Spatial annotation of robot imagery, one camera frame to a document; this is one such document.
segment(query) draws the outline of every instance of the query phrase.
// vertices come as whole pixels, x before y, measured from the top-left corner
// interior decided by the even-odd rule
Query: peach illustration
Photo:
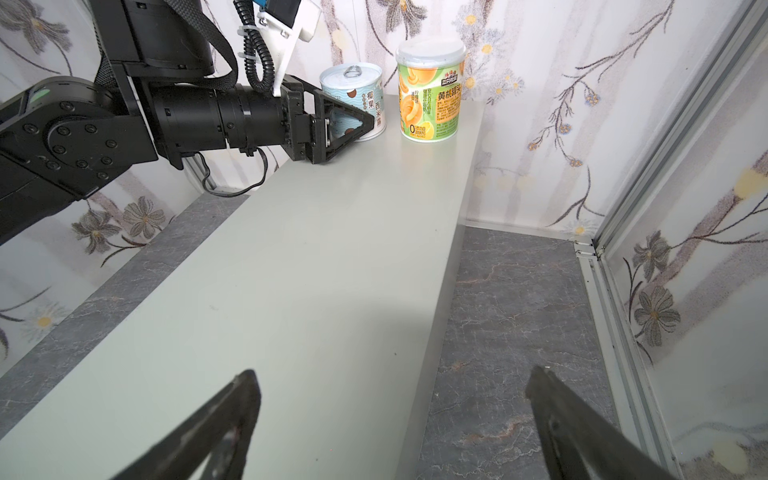
[[[435,77],[437,68],[410,68],[408,67],[408,83],[411,85],[428,84]]]
[[[432,126],[432,122],[426,121],[419,126],[424,128],[424,136],[422,137],[424,140],[431,140],[434,138],[435,127]]]
[[[400,77],[400,91],[402,92],[400,96],[402,97],[402,94],[408,93],[408,87],[406,87],[406,84],[402,81],[402,75],[398,75]]]
[[[400,117],[406,127],[418,124],[422,120],[422,105],[414,101],[413,96],[407,95],[400,101]]]

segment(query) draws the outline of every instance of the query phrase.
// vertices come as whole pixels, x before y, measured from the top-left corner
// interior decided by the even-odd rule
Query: pull tab
[[[347,78],[359,77],[362,75],[362,68],[357,65],[353,65],[344,71],[344,76]]]

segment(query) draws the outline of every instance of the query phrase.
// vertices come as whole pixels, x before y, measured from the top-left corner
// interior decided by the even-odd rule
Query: can lid
[[[450,37],[418,37],[400,44],[395,59],[401,65],[439,68],[458,65],[467,56],[464,42]]]
[[[382,69],[372,63],[345,63],[328,68],[320,74],[320,84],[336,90],[359,88],[379,80],[381,74]]]

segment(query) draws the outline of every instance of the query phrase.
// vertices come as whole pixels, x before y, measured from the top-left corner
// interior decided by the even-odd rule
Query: can
[[[341,64],[328,68],[320,75],[323,92],[336,100],[359,108],[375,117],[373,130],[357,141],[378,137],[386,128],[384,118],[384,92],[382,90],[382,69],[370,63]],[[362,125],[354,117],[339,111],[331,111],[330,131],[333,138]]]
[[[403,135],[434,142],[456,133],[466,55],[457,38],[419,37],[400,44],[395,58]]]

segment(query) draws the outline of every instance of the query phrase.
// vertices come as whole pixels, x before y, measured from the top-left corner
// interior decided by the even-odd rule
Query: glass panel
[[[768,42],[607,253],[686,478],[768,474]]]

